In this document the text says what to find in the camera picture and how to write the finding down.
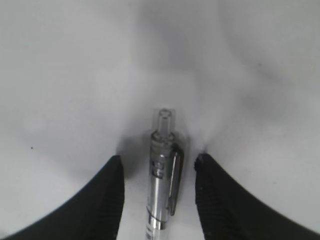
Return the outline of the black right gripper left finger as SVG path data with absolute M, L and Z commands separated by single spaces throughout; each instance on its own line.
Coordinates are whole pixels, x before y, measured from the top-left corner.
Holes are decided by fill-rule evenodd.
M 115 240 L 125 201 L 124 168 L 119 155 L 72 198 L 9 240 Z

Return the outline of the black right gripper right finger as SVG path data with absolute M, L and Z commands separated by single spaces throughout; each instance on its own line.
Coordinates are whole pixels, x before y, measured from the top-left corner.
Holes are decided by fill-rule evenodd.
M 206 240 L 320 238 L 245 190 L 209 154 L 199 154 L 194 169 L 195 204 Z

